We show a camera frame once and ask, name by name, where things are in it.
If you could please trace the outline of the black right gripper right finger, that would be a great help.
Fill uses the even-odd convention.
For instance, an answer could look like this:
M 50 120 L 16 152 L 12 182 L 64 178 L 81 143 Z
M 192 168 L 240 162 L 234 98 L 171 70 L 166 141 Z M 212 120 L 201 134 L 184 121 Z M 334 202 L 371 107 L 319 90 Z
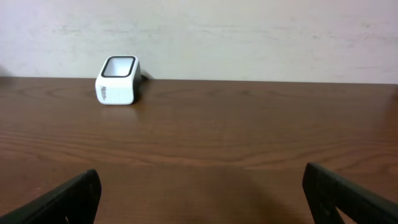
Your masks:
M 397 224 L 397 204 L 309 162 L 302 187 L 315 223 L 343 223 L 342 211 L 356 223 Z

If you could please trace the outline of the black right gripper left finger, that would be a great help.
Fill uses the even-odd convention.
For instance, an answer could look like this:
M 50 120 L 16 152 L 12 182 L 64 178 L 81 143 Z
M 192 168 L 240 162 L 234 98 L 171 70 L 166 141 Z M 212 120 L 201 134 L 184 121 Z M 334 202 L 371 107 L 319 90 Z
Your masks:
M 1 223 L 93 224 L 100 197 L 99 175 L 96 170 L 90 169 L 22 207 L 3 215 Z

